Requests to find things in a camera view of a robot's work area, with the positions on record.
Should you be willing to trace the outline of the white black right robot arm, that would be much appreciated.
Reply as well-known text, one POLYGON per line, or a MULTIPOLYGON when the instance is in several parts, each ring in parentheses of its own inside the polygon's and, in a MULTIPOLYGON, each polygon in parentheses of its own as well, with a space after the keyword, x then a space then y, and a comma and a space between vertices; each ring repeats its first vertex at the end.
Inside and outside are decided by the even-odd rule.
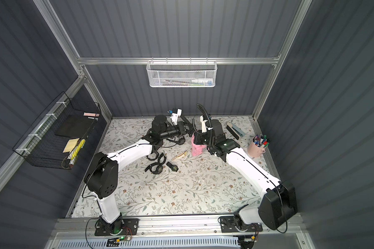
POLYGON ((246 204, 234 212, 235 226, 243 230, 260 222, 278 231, 298 212, 294 186, 268 173, 245 153, 239 143, 227 139, 218 120, 201 118, 202 129, 196 131, 200 143, 207 146, 210 154, 237 169, 260 197, 258 207, 246 204))

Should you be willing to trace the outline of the green dial watch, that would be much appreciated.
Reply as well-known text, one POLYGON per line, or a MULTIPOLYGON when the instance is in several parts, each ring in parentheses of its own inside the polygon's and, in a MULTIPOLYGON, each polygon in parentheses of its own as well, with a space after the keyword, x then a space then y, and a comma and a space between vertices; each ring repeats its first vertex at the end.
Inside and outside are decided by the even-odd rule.
POLYGON ((171 162, 167 162, 167 163, 166 163, 166 166, 167 166, 168 168, 170 168, 171 171, 173 171, 173 172, 177 172, 177 171, 179 170, 178 166, 175 165, 175 164, 173 164, 173 163, 171 163, 171 162))

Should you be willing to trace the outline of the coloured markers bunch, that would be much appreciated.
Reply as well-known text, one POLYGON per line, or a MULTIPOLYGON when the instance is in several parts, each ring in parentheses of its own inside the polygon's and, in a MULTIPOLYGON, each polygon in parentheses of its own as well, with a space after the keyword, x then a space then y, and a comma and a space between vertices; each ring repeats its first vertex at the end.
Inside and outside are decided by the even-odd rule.
POLYGON ((260 148, 266 148, 270 144, 270 140, 267 135, 258 134, 253 139, 252 142, 255 146, 260 148))

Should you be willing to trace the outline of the pink pen cup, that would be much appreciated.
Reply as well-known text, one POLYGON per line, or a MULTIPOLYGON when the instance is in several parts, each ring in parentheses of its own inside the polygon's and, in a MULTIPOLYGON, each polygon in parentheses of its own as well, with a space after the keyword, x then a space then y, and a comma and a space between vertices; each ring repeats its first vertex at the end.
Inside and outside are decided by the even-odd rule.
POLYGON ((266 149, 264 147, 257 146, 254 141, 250 142, 250 145, 248 146, 248 149, 247 149, 247 154, 251 158, 259 158, 265 152, 266 152, 266 149))

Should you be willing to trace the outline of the pink cloth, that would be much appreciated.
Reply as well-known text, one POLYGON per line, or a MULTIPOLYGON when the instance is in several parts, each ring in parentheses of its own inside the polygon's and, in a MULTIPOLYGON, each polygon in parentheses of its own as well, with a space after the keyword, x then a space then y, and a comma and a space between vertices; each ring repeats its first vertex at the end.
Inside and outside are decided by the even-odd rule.
POLYGON ((196 156, 201 155, 203 153, 203 150, 206 149, 207 146, 206 145, 195 144, 194 139, 195 139, 195 135, 192 135, 192 138, 191 138, 191 144, 192 144, 191 152, 192 152, 192 156, 196 157, 196 156))

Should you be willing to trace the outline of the black notebook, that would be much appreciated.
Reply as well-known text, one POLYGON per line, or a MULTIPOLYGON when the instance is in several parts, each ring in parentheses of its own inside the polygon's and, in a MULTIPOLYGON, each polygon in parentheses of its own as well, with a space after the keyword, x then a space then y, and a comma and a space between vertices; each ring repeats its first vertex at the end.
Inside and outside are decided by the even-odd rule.
POLYGON ((55 131, 55 135, 64 138, 83 138, 91 130, 96 120, 92 117, 69 115, 55 131))

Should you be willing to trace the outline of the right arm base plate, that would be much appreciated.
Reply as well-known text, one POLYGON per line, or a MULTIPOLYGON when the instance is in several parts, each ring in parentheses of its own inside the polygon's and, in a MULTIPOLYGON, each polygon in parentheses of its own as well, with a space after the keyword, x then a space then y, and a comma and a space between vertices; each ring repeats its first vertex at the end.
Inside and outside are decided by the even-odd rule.
POLYGON ((261 223, 245 224, 240 218, 236 216, 220 216, 218 218, 222 233, 234 233, 234 232, 262 232, 261 223))

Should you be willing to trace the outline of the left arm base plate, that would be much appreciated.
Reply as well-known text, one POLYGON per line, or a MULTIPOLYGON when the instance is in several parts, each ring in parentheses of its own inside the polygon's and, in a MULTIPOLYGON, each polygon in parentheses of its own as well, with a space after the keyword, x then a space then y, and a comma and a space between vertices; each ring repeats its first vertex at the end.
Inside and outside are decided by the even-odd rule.
POLYGON ((139 219, 118 218, 112 224, 99 218, 95 224, 95 236, 134 236, 137 234, 139 219))

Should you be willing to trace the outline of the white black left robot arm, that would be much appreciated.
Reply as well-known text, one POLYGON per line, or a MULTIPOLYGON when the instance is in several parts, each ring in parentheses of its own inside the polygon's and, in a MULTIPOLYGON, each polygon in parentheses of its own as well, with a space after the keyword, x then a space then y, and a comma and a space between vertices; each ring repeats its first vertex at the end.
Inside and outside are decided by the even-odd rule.
POLYGON ((138 142, 113 153, 99 152, 93 156, 84 183, 98 203, 101 211, 99 228, 104 229, 105 235, 118 235, 126 229, 114 194, 119 171, 142 157, 158 154, 165 140, 182 145, 185 135, 192 136, 193 133, 194 126, 184 115, 172 113, 171 121, 165 115, 157 115, 138 142))

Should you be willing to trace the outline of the yellow sticky note pad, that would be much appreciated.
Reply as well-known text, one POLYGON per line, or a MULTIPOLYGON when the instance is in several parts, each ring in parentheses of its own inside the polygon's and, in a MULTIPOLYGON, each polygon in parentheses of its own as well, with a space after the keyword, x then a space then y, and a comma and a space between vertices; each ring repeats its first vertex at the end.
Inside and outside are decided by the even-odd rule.
POLYGON ((64 150, 63 150, 63 153, 70 153, 71 151, 73 151, 79 144, 79 141, 80 139, 77 138, 77 139, 70 139, 68 140, 64 150))

